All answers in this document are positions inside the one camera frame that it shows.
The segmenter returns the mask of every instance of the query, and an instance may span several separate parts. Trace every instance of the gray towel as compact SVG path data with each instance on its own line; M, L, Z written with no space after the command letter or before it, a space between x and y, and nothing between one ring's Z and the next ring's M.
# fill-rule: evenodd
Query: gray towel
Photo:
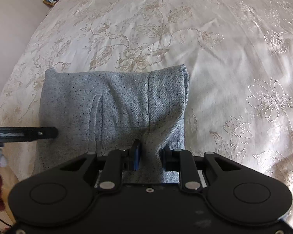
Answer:
M158 150L167 143L184 149L184 112L189 76L184 65L149 73L45 72L40 125L55 126L54 140L38 142L34 173L86 152L107 155L142 142L139 170L127 182L178 182L178 173L163 173Z

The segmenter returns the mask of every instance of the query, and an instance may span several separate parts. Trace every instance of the folded gray cloth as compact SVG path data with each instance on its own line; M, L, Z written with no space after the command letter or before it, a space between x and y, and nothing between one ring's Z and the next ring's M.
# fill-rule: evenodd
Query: folded gray cloth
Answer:
M158 150L167 143L184 149L184 112L189 76L184 65L149 73L45 73L40 125L59 135L38 141L34 173L86 152L107 155L142 142L139 170L127 182L178 182L178 173L163 173Z

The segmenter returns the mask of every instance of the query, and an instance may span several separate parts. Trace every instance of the bed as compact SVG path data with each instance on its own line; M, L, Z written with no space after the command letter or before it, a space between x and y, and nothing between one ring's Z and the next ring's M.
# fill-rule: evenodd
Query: bed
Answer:
M60 0L0 96L0 126L39 126L44 72L147 72L185 64L186 148L215 151L293 193L293 0ZM32 174L35 142L6 144ZM293 205L286 218L293 226Z

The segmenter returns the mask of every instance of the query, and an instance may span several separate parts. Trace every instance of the black bracket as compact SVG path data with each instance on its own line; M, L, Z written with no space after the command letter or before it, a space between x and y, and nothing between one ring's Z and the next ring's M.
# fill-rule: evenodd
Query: black bracket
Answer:
M58 130L55 127L0 127L0 147L4 143L31 142L40 139L56 138Z
M130 149L113 150L108 156L83 154L16 184L9 194L9 206L17 221L29 225L68 224L82 217L101 193L118 191L122 171L137 170L140 152L141 143L136 140Z
M167 146L160 151L163 168L180 173L180 189L202 193L210 208L223 219L249 226L273 224L292 203L281 182L214 152L193 157L191 152ZM202 170L206 189L198 175Z

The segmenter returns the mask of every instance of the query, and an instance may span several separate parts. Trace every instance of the framed photo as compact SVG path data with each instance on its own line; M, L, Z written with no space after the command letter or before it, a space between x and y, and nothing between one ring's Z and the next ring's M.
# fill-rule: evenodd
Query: framed photo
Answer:
M51 6L54 6L56 3L57 3L58 0L44 0L43 2L45 4L48 4L48 5L51 5Z

